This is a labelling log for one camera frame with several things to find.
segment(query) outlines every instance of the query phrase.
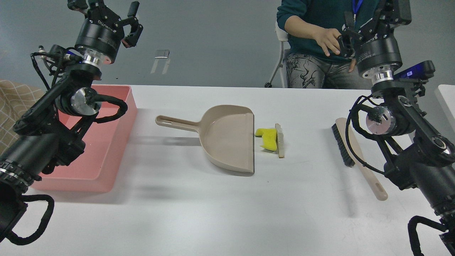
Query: beige fabric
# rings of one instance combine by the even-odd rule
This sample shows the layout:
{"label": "beige fabric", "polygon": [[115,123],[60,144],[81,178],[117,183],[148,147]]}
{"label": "beige fabric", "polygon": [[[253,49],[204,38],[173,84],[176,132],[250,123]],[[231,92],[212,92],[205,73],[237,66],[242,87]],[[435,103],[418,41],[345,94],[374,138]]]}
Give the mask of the beige fabric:
{"label": "beige fabric", "polygon": [[13,131],[16,120],[43,95],[37,87],[0,79],[0,154],[18,138]]}

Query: brush bristles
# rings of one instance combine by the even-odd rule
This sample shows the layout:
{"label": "brush bristles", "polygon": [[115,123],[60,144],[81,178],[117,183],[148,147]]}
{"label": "brush bristles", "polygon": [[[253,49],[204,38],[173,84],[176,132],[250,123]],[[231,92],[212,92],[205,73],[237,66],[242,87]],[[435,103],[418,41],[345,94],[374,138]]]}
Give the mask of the brush bristles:
{"label": "brush bristles", "polygon": [[334,124],[332,126],[332,131],[334,133],[335,139],[337,140],[338,143],[338,148],[341,153],[341,157],[343,158],[344,165],[348,167],[353,167],[354,166],[354,160],[352,160],[351,156],[348,153],[347,148],[344,146],[343,139],[341,138],[340,131],[338,130],[337,124]]}

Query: hand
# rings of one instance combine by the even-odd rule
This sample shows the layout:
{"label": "hand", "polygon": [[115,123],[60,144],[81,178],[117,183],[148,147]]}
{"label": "hand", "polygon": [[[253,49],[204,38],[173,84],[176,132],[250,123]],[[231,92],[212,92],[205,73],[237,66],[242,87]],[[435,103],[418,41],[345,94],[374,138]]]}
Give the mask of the hand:
{"label": "hand", "polygon": [[318,45],[322,48],[325,55],[330,56],[329,49],[332,50],[336,55],[340,54],[340,45],[337,41],[338,36],[341,33],[334,28],[320,28],[313,34],[313,39],[316,40]]}
{"label": "hand", "polygon": [[356,63],[357,63],[357,61],[355,59],[351,60],[351,65],[349,66],[348,73],[351,73],[354,70],[354,66]]}

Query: pink plastic bin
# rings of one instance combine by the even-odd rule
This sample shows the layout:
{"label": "pink plastic bin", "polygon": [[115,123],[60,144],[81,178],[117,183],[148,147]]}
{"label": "pink plastic bin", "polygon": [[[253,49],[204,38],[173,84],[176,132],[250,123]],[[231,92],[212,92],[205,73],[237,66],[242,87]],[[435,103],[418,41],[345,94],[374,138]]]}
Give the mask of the pink plastic bin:
{"label": "pink plastic bin", "polygon": [[[121,118],[108,123],[93,123],[82,139],[86,143],[84,153],[69,166],[57,166],[53,173],[42,174],[32,188],[39,190],[65,190],[109,192],[115,182],[123,152],[128,141],[137,107],[131,87],[93,85],[99,94],[114,96],[128,104],[128,111]],[[118,107],[103,102],[98,118],[115,114]],[[80,118],[60,114],[60,120],[72,127]]]}

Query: person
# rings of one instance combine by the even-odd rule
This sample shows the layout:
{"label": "person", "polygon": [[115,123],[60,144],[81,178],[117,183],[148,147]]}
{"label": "person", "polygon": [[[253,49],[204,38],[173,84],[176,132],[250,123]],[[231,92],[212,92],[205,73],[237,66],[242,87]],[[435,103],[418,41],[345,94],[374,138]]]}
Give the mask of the person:
{"label": "person", "polygon": [[340,54],[337,37],[345,24],[344,13],[354,15],[355,28],[371,17],[379,0],[282,0],[277,23],[291,46],[286,61],[289,88],[370,89],[355,58]]}

